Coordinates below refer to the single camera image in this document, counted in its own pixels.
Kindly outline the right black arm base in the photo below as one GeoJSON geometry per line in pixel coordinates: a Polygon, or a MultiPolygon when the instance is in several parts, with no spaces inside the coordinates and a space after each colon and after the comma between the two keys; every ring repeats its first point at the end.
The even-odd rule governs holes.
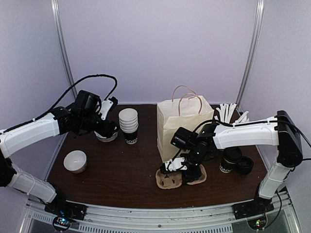
{"type": "Polygon", "coordinates": [[[242,202],[232,205],[235,219],[249,218],[253,216],[263,215],[266,212],[274,210],[274,206],[256,202],[254,200],[248,202],[242,202]]]}

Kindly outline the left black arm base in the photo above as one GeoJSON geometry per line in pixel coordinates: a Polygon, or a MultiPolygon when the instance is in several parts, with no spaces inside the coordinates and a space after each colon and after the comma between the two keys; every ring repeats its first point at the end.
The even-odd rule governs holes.
{"type": "Polygon", "coordinates": [[[84,220],[87,206],[67,201],[64,197],[56,196],[52,202],[43,202],[45,211],[73,220],[84,220]]]}

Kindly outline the cream paper bag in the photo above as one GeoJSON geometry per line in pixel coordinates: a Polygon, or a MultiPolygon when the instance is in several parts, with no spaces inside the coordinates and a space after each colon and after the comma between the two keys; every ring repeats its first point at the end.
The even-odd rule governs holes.
{"type": "Polygon", "coordinates": [[[156,105],[157,113],[157,148],[163,162],[172,159],[177,153],[177,147],[171,144],[174,133],[183,127],[190,131],[198,131],[196,127],[205,120],[211,120],[214,109],[210,106],[204,96],[186,85],[188,93],[176,99],[175,92],[181,85],[177,86],[170,100],[159,102],[156,105]]]}

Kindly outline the black cup lid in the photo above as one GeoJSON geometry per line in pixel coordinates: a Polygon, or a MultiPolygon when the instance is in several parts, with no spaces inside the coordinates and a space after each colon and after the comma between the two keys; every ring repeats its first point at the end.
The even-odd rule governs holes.
{"type": "Polygon", "coordinates": [[[238,147],[226,148],[224,152],[224,158],[231,163],[237,163],[242,158],[242,151],[238,147]]]}

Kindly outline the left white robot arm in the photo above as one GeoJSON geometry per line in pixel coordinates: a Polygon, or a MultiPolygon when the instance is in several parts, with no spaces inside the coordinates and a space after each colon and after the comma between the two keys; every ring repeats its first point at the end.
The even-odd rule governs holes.
{"type": "Polygon", "coordinates": [[[68,132],[76,136],[95,133],[107,142],[118,134],[118,124],[107,119],[107,115],[118,104],[115,97],[101,100],[98,95],[81,90],[75,102],[67,107],[55,107],[39,119],[2,130],[0,133],[0,185],[11,187],[27,195],[32,195],[45,203],[60,216],[70,211],[64,195],[52,184],[42,181],[23,171],[12,163],[10,156],[15,152],[43,139],[63,135],[68,132]]]}

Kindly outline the black paper coffee cup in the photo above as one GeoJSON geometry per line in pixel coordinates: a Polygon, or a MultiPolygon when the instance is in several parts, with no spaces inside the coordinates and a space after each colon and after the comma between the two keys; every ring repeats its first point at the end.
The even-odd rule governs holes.
{"type": "Polygon", "coordinates": [[[220,162],[220,171],[229,173],[242,159],[242,151],[239,147],[230,147],[224,150],[224,155],[220,162]]]}

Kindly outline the cardboard cup carrier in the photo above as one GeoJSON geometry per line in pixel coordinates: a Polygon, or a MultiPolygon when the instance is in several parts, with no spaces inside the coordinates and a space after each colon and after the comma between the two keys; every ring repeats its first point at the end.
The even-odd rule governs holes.
{"type": "Polygon", "coordinates": [[[192,182],[186,182],[186,179],[182,177],[182,172],[172,172],[169,174],[162,174],[160,169],[155,173],[156,184],[160,189],[176,189],[183,184],[196,185],[203,183],[207,180],[207,172],[203,165],[200,165],[201,176],[192,182]]]}

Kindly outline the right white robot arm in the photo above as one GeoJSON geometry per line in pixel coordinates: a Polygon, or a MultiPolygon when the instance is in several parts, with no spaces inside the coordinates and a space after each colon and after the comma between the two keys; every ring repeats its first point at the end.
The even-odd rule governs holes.
{"type": "Polygon", "coordinates": [[[184,174],[197,168],[214,150],[254,145],[277,146],[278,155],[259,185],[258,197],[249,203],[249,210],[256,215],[268,206],[268,200],[285,181],[291,168],[297,167],[303,160],[300,132],[286,111],[247,123],[229,124],[210,119],[199,123],[191,131],[180,127],[174,133],[171,144],[179,151],[188,151],[188,154],[181,158],[174,156],[163,164],[164,169],[167,172],[181,170],[184,174]]]}

